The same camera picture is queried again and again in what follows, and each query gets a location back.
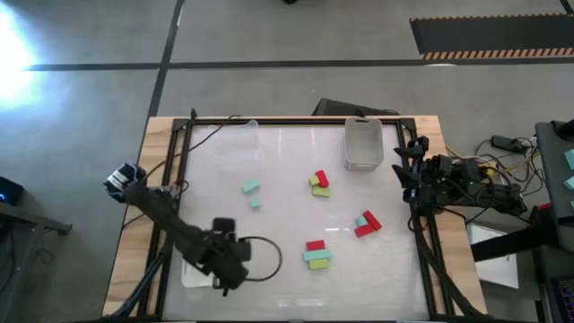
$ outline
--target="gray floor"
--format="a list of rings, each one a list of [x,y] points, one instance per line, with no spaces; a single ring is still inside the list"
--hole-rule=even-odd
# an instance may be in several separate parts
[[[159,62],[175,3],[0,2],[0,40],[12,49],[0,51],[0,176],[28,189],[27,208],[74,224],[67,239],[46,239],[57,257],[29,281],[29,321],[100,315],[125,210],[101,182],[136,160],[157,71],[4,69]],[[187,0],[172,61],[417,58],[408,18],[562,12],[558,0]],[[158,114],[308,115],[327,97],[437,114],[446,141],[471,154],[492,134],[529,137],[537,121],[574,117],[573,83],[572,65],[179,70],[168,73]],[[542,191],[526,203],[545,201]],[[483,220],[523,225],[496,213]],[[519,256],[520,291],[483,286],[495,316],[535,319],[528,257]]]

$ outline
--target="teal block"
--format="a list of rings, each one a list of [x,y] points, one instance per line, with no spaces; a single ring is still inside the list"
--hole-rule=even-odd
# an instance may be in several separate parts
[[[329,258],[331,258],[331,251],[329,251],[329,249],[303,252],[303,260],[305,261],[316,260],[316,259],[329,259]]]
[[[250,180],[249,182],[243,184],[243,193],[247,194],[258,187],[259,187],[258,180]]]
[[[574,170],[574,149],[565,152],[564,157],[566,157],[566,161],[568,161],[570,169]]]
[[[355,219],[355,223],[357,223],[358,227],[368,224],[367,219],[365,219],[365,217],[362,215]]]
[[[569,190],[574,190],[574,176],[565,181],[564,185],[566,185]]]
[[[256,198],[251,198],[251,207],[252,208],[258,208],[259,206],[261,206],[261,204],[259,203],[259,200]]]

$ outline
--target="metal stand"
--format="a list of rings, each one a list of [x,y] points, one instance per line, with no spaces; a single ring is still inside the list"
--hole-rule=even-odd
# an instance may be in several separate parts
[[[39,248],[46,230],[57,231],[58,235],[64,236],[70,233],[72,225],[66,225],[44,216],[35,215],[19,207],[4,203],[0,203],[0,220],[6,220],[7,226],[16,223],[27,225],[28,227],[25,230],[30,231],[29,237],[25,241],[19,241],[17,244],[18,248],[22,250],[20,252],[21,256],[15,259],[15,271],[4,291],[4,295],[0,295],[2,300],[0,301],[0,323],[4,323],[14,321],[12,315],[17,312],[18,309],[16,308],[22,304],[20,298],[23,283],[32,269],[36,259],[36,250]]]

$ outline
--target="clear plastic container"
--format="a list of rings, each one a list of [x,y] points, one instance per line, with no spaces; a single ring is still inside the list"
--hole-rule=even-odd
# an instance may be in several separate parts
[[[209,126],[213,131],[217,126]],[[225,126],[214,136],[213,158],[218,163],[242,163],[260,158],[259,124],[249,120],[241,126]]]
[[[348,118],[344,122],[344,167],[375,170],[383,162],[383,127],[375,118]]]

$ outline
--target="black mat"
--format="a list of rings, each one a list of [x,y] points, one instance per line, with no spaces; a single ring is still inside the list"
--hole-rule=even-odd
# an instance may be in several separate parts
[[[567,14],[414,18],[411,28],[425,59],[574,53],[574,16]]]

